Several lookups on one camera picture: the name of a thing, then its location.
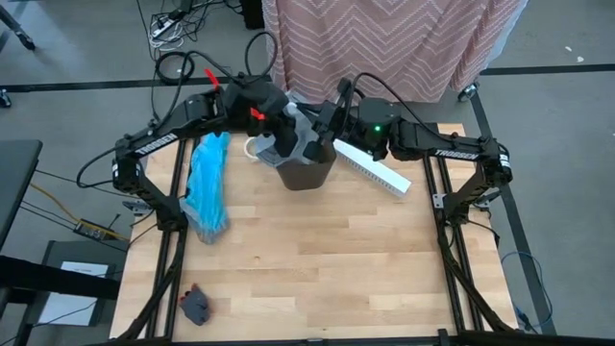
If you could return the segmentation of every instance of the yellow cable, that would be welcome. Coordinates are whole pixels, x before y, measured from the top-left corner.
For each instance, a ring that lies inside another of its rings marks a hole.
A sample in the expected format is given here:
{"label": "yellow cable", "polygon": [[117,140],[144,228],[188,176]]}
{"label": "yellow cable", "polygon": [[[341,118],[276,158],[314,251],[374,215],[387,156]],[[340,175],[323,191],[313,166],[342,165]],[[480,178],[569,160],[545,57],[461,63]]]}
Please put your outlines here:
{"label": "yellow cable", "polygon": [[68,210],[68,209],[67,209],[67,208],[66,208],[66,207],[62,204],[62,202],[60,202],[60,201],[59,201],[59,200],[58,200],[58,199],[57,199],[54,195],[52,195],[51,193],[47,192],[44,188],[42,188],[42,187],[40,187],[40,186],[38,186],[38,185],[32,184],[32,183],[30,183],[30,186],[31,186],[31,187],[33,187],[33,188],[35,188],[36,190],[38,190],[38,192],[40,192],[40,193],[44,194],[45,196],[47,196],[47,197],[48,197],[49,199],[51,199],[52,201],[54,201],[54,203],[56,203],[56,204],[58,205],[58,207],[60,207],[60,209],[61,209],[62,211],[64,211],[64,213],[66,213],[66,215],[68,215],[68,217],[70,217],[71,219],[73,219],[75,222],[77,222],[77,223],[82,223],[82,224],[84,224],[84,225],[86,225],[86,226],[90,227],[91,229],[94,229],[94,230],[100,231],[100,232],[102,232],[102,233],[104,233],[104,234],[106,234],[106,235],[112,235],[112,236],[115,236],[115,237],[117,237],[117,238],[119,238],[119,239],[129,241],[129,239],[128,239],[126,236],[123,236],[123,235],[117,234],[116,232],[112,232],[112,231],[106,230],[106,229],[104,229],[104,228],[102,228],[102,227],[100,227],[100,226],[98,226],[98,225],[94,225],[94,224],[89,223],[89,222],[87,222],[87,221],[85,221],[85,220],[82,220],[82,219],[80,219],[80,218],[77,218],[77,216],[73,215],[73,214],[72,214],[72,212],[70,212],[70,211],[69,211],[69,210]]}

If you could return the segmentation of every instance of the pink striped fabric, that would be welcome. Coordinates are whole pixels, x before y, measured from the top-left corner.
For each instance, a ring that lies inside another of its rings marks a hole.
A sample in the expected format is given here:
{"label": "pink striped fabric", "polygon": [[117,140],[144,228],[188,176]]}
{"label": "pink striped fabric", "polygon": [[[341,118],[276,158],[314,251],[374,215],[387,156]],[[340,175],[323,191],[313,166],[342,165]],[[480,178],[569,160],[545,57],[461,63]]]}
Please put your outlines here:
{"label": "pink striped fabric", "polygon": [[[263,0],[265,27],[281,45],[271,77],[319,102],[341,77],[366,71],[405,100],[437,102],[446,87],[476,79],[520,1]],[[391,99],[368,78],[358,86]]]}

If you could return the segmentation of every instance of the blue plastic bag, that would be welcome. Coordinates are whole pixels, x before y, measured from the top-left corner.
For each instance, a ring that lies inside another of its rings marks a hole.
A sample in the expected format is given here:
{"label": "blue plastic bag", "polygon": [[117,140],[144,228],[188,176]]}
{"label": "blue plastic bag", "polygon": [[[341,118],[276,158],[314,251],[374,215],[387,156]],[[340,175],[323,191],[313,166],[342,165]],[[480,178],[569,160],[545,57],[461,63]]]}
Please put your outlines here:
{"label": "blue plastic bag", "polygon": [[229,133],[209,134],[192,154],[188,195],[180,206],[201,241],[212,244],[229,227],[224,208],[224,166],[231,141]]}

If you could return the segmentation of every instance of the butcher block tabletop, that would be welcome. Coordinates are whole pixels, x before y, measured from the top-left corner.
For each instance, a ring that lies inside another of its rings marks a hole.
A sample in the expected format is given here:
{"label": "butcher block tabletop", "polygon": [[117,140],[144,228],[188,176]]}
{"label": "butcher block tabletop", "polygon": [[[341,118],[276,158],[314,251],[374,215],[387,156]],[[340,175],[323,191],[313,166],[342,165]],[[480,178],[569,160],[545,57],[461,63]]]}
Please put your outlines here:
{"label": "butcher block tabletop", "polygon": [[[463,134],[459,124],[439,129]],[[211,319],[199,327],[178,309],[174,341],[427,336],[442,328],[455,334],[421,161],[390,156],[383,161],[412,181],[402,198],[342,160],[322,187],[290,191],[275,169],[245,157],[245,139],[233,135],[225,169],[230,228],[214,245],[188,231],[180,295],[197,284],[209,298]],[[162,191],[170,188],[176,153],[172,144],[149,157],[147,177]],[[189,147],[180,194],[190,153]],[[471,162],[447,164],[454,189],[474,173]],[[470,219],[489,226],[484,212],[471,210]],[[132,237],[154,223],[150,217],[138,224]],[[516,326],[493,235],[472,224],[462,231],[477,289],[507,324]],[[160,239],[161,232],[152,230],[130,248],[111,337],[128,328],[149,298]],[[471,326],[467,299],[459,290],[466,326]],[[162,300],[159,334],[167,303]]]}

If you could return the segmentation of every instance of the gray floor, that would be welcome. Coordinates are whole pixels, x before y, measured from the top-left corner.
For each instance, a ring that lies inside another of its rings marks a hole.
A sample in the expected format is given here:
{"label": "gray floor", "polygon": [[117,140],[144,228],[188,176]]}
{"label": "gray floor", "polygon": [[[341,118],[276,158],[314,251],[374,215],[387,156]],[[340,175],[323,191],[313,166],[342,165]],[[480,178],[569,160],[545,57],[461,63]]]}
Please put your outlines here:
{"label": "gray floor", "polygon": [[[26,51],[11,37],[0,54],[0,85],[99,82],[150,79],[153,64],[134,1],[54,0],[25,3],[0,0],[14,12],[25,6],[19,21],[33,37],[37,51]],[[160,1],[143,1],[146,15]],[[502,54],[492,65],[532,66],[613,63],[615,2],[609,0],[533,0],[520,18]],[[251,32],[227,9],[208,17],[196,43],[186,48],[209,52],[242,69],[242,52]],[[255,65],[265,61],[257,45]],[[207,66],[197,61],[197,72]],[[515,180],[512,191],[531,251],[545,271],[545,285],[554,304],[553,321],[560,334],[615,337],[615,284],[609,266],[615,216],[612,206],[615,168],[615,117],[612,84],[615,73],[483,77],[480,96],[492,130],[510,149]],[[191,86],[184,95],[201,90]],[[163,110],[171,88],[156,90]],[[93,155],[121,135],[141,128],[150,117],[148,88],[53,91],[12,94],[14,106],[0,110],[0,137],[38,138],[44,143],[39,168],[74,177]],[[449,92],[437,105],[415,105],[431,121],[462,122],[469,135],[479,133],[469,104],[458,104]],[[109,162],[96,164],[89,180],[107,179]],[[72,184],[36,175],[80,216],[107,224],[117,213],[115,228],[127,234],[132,217],[122,198],[81,190]],[[26,200],[53,205],[34,191]],[[493,225],[502,235],[501,253],[513,247],[500,202]],[[79,239],[25,211],[17,215],[3,255],[40,261],[49,240]],[[515,303],[531,311],[518,261],[505,266]],[[22,310],[9,309],[0,322],[0,342],[14,335]],[[530,318],[535,321],[533,313]],[[95,328],[40,327],[31,345],[75,345],[102,341],[109,320]]]}

